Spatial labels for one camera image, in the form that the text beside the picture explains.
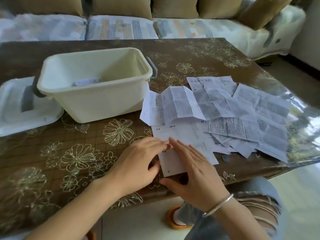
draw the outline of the table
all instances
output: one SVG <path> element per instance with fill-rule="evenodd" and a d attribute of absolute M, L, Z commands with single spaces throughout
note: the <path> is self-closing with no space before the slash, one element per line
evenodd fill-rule
<path fill-rule="evenodd" d="M 188 76 L 232 76 L 233 80 L 292 102 L 289 123 L 289 163 L 266 154 L 248 159 L 215 153 L 216 169 L 225 184 L 267 176 L 320 159 L 320 111 L 303 103 L 280 82 L 223 38 L 169 40 L 94 40 L 12 42 L 0 46 L 0 84 L 38 76 L 52 55 L 134 47 L 158 68 L 150 89 L 188 86 Z M 74 199 L 94 178 L 103 176 L 133 141 L 152 136 L 139 119 L 140 111 L 87 124 L 67 113 L 57 122 L 23 133 L 0 137 L 0 233 L 35 226 Z M 159 201 L 173 193 L 159 184 L 162 173 L 144 189 L 120 199 L 112 208 Z M 186 175 L 172 178 L 186 181 Z"/>

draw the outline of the silver bangle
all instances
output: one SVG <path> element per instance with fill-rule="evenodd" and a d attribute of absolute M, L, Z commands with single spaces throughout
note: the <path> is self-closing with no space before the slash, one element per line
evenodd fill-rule
<path fill-rule="evenodd" d="M 204 212 L 202 214 L 203 218 L 206 218 L 210 215 L 212 215 L 213 213 L 215 213 L 218 209 L 220 209 L 224 204 L 226 204 L 231 198 L 233 197 L 233 193 L 230 194 L 227 198 L 225 198 L 220 204 L 218 204 L 215 208 L 213 208 L 212 210 L 210 210 L 209 212 Z"/>

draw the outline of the floor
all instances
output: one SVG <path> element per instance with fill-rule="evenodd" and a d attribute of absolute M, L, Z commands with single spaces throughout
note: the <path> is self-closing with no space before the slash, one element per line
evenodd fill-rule
<path fill-rule="evenodd" d="M 320 81 L 281 59 L 263 68 L 307 103 L 320 108 Z M 285 206 L 284 240 L 319 239 L 320 164 L 293 170 L 270 181 L 277 188 Z M 97 239 L 184 239 L 187 230 L 171 230 L 164 221 L 166 210 L 181 203 L 182 199 L 177 197 L 106 212 L 97 224 L 102 224 L 102 232 L 97 228 Z"/>

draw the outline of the white lid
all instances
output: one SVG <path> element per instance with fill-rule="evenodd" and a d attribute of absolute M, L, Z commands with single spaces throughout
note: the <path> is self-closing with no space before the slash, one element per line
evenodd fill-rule
<path fill-rule="evenodd" d="M 33 93 L 33 79 L 11 79 L 0 87 L 0 137 L 51 124 L 63 115 L 55 99 Z"/>

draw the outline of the forearm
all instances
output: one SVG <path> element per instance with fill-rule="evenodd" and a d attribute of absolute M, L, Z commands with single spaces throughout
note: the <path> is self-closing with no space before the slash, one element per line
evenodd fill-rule
<path fill-rule="evenodd" d="M 108 179 L 90 183 L 72 202 L 35 229 L 26 240 L 80 240 L 99 217 L 118 200 L 117 190 Z"/>
<path fill-rule="evenodd" d="M 225 228 L 231 240 L 270 240 L 251 212 L 234 198 L 213 217 Z"/>

